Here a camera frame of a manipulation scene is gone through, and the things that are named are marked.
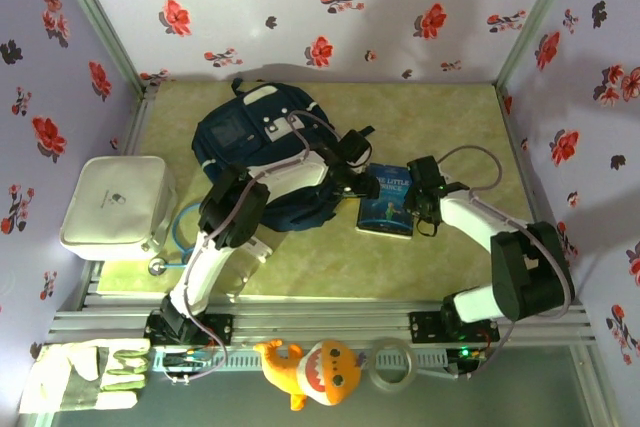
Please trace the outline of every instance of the floral wallpaper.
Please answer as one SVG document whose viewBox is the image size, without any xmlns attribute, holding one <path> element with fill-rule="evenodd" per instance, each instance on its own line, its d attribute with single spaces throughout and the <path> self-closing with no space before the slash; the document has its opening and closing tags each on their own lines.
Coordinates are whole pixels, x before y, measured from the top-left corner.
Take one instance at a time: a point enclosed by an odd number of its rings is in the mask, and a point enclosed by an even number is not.
<svg viewBox="0 0 640 427">
<path fill-rule="evenodd" d="M 99 1 L 143 81 L 343 82 L 494 81 L 535 2 Z"/>
<path fill-rule="evenodd" d="M 535 203 L 557 225 L 629 426 L 640 419 L 635 2 L 555 0 L 501 92 Z"/>
<path fill-rule="evenodd" d="M 117 152 L 135 94 L 76 0 L 0 0 L 0 425 L 84 261 L 58 231 L 84 163 Z"/>
</svg>

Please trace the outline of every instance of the navy blue backpack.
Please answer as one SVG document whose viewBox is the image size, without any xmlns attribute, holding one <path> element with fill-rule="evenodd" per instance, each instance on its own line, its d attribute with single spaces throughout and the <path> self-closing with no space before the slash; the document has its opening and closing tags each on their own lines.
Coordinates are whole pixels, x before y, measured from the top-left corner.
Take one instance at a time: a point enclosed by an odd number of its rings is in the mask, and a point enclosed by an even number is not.
<svg viewBox="0 0 640 427">
<path fill-rule="evenodd" d="M 320 106 L 298 87 L 265 83 L 242 92 L 241 83 L 240 79 L 233 81 L 236 97 L 198 124 L 191 143 L 198 163 L 212 182 L 229 164 L 259 166 L 301 152 L 304 146 L 285 120 L 291 111 L 304 110 L 329 123 Z M 335 139 L 312 118 L 298 116 L 296 126 L 311 145 Z M 320 185 L 284 195 L 267 205 L 261 223 L 277 232 L 319 227 L 335 215 L 341 200 L 336 187 L 327 178 Z"/>
</svg>

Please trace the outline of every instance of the white box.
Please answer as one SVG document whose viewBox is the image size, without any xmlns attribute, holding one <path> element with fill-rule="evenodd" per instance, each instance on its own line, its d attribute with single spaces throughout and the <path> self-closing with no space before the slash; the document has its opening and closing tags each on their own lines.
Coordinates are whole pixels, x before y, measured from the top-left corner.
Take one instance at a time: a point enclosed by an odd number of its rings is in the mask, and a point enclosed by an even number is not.
<svg viewBox="0 0 640 427">
<path fill-rule="evenodd" d="M 160 157 L 96 157 L 80 172 L 60 242 L 87 260 L 150 259 L 162 250 L 176 202 Z"/>
</svg>

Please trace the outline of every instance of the stethoscope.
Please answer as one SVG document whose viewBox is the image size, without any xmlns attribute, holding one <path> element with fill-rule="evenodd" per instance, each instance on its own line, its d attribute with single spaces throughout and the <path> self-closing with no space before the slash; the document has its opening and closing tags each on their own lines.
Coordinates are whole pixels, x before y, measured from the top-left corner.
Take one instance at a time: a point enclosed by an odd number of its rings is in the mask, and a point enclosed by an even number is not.
<svg viewBox="0 0 640 427">
<path fill-rule="evenodd" d="M 173 242 L 176 244 L 181 254 L 180 263 L 167 262 L 162 257 L 154 257 L 149 261 L 149 266 L 148 266 L 148 270 L 151 275 L 158 276 L 158 275 L 164 274 L 168 269 L 183 269 L 187 266 L 189 262 L 189 257 L 191 257 L 191 254 L 193 253 L 193 247 L 186 247 L 182 242 L 180 242 L 180 239 L 178 238 L 178 226 L 180 225 L 180 221 L 186 214 L 198 209 L 199 207 L 200 207 L 200 202 L 197 202 L 195 204 L 191 204 L 185 207 L 176 216 L 176 218 L 173 221 L 173 224 L 171 225 L 171 237 L 173 238 Z M 241 281 L 240 288 L 238 289 L 238 293 L 239 293 L 244 289 L 245 285 L 247 285 L 247 282 L 249 281 L 249 276 L 244 272 L 240 272 L 238 269 L 234 268 L 234 270 L 236 274 L 238 274 L 238 277 L 240 278 L 240 281 Z"/>
</svg>

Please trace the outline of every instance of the blue tube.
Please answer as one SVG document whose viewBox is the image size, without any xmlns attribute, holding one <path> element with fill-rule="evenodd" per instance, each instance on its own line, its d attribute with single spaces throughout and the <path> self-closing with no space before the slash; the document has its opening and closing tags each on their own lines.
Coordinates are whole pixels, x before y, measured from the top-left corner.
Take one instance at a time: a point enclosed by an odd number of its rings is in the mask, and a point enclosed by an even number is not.
<svg viewBox="0 0 640 427">
<path fill-rule="evenodd" d="M 171 225 L 171 237 L 173 238 L 173 241 L 178 247 L 178 250 L 182 253 L 180 257 L 180 261 L 182 263 L 181 264 L 164 264 L 164 266 L 167 269 L 180 269 L 187 266 L 187 262 L 189 261 L 189 256 L 193 253 L 193 247 L 185 247 L 184 245 L 182 245 L 180 240 L 178 240 L 178 225 L 180 224 L 180 221 L 182 220 L 182 217 L 185 216 L 185 214 L 188 214 L 189 212 L 197 209 L 198 207 L 200 207 L 200 202 L 191 204 L 188 207 L 185 207 L 180 211 L 180 213 L 173 220 L 173 224 Z"/>
</svg>

